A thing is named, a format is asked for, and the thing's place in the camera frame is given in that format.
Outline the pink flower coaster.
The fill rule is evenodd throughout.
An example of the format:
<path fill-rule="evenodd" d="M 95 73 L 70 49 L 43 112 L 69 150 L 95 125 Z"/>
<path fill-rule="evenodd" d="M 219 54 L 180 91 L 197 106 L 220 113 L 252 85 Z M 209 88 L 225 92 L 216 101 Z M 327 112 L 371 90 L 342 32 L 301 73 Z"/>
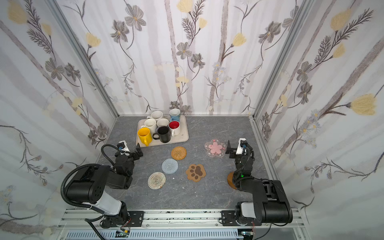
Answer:
<path fill-rule="evenodd" d="M 227 145 L 218 139 L 212 139 L 210 142 L 205 143 L 205 149 L 208 157 L 222 158 L 226 154 Z"/>

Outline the yellow mug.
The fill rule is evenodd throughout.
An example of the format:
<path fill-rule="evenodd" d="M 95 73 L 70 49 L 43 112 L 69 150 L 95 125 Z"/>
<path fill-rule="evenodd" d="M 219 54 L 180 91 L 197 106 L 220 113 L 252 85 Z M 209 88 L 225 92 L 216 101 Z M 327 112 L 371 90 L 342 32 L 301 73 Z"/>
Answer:
<path fill-rule="evenodd" d="M 143 143 L 146 147 L 148 147 L 153 141 L 151 130 L 147 127 L 140 128 L 137 134 L 141 143 Z"/>

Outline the brown wooden round coaster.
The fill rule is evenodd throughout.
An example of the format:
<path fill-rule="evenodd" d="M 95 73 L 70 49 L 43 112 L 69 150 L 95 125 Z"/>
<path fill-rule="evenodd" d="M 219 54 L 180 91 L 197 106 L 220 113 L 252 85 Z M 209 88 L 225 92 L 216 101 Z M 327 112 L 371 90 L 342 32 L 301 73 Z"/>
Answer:
<path fill-rule="evenodd" d="M 227 176 L 227 182 L 228 182 L 228 185 L 229 185 L 232 189 L 236 190 L 237 187 L 236 187 L 235 184 L 233 183 L 233 177 L 234 177 L 234 172 L 230 172 L 230 173 L 228 174 L 228 176 Z"/>

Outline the blue-grey round knitted coaster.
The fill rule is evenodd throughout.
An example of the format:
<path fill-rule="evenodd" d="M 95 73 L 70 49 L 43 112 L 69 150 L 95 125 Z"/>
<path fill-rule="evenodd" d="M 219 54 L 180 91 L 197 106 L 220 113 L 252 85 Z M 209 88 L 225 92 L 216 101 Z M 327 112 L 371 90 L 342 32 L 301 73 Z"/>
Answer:
<path fill-rule="evenodd" d="M 174 174 L 178 170 L 178 162 L 174 159 L 166 159 L 162 163 L 162 171 L 165 174 Z"/>

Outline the white woven round coaster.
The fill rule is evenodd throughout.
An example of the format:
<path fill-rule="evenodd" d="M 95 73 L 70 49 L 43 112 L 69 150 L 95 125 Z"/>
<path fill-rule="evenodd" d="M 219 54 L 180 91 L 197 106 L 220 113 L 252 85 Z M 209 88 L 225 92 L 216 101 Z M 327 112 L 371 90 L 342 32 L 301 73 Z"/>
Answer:
<path fill-rule="evenodd" d="M 152 190 L 158 190 L 163 187 L 166 182 L 166 176 L 161 172 L 155 172 L 148 178 L 148 186 Z"/>

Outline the brown paw-shaped coaster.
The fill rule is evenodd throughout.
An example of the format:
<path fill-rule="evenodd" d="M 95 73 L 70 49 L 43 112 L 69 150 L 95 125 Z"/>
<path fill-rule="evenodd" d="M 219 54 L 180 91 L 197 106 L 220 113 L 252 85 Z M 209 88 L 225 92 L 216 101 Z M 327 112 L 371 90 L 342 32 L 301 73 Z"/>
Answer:
<path fill-rule="evenodd" d="M 186 170 L 187 179 L 195 183 L 199 182 L 202 178 L 206 176 L 206 171 L 203 165 L 192 164 Z"/>

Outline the white mug red inside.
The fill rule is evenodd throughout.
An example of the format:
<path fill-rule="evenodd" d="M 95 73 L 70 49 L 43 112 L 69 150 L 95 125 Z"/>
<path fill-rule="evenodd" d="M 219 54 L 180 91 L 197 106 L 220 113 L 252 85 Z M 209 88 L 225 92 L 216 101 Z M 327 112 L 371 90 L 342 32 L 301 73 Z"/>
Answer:
<path fill-rule="evenodd" d="M 181 124 L 179 121 L 171 121 L 171 122 L 169 122 L 168 126 L 169 126 L 172 137 L 175 137 L 175 136 L 180 134 Z"/>

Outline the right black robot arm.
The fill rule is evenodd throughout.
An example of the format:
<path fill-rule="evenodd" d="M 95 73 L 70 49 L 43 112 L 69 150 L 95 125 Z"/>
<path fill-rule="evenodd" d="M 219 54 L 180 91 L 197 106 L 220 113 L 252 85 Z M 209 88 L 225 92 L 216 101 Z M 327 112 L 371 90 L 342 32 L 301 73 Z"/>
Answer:
<path fill-rule="evenodd" d="M 228 142 L 226 154 L 235 160 L 236 167 L 227 177 L 229 186 L 251 194 L 252 201 L 238 202 L 235 210 L 222 211 L 223 226 L 277 224 L 283 227 L 291 223 L 294 215 L 281 182 L 252 175 L 255 153 L 247 140 L 240 138 L 235 148 Z"/>

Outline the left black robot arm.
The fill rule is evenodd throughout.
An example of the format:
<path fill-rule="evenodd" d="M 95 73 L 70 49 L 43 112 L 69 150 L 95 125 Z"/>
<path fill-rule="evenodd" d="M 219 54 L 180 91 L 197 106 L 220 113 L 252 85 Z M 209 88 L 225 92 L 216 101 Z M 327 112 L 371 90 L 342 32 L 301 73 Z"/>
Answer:
<path fill-rule="evenodd" d="M 141 227 L 144 212 L 128 211 L 126 203 L 109 195 L 105 188 L 127 190 L 133 181 L 135 161 L 143 157 L 140 145 L 130 151 L 126 142 L 112 146 L 117 152 L 109 165 L 85 164 L 72 170 L 63 180 L 60 192 L 63 200 L 74 207 L 86 208 L 100 217 L 86 222 L 94 228 L 98 221 L 103 229 Z"/>

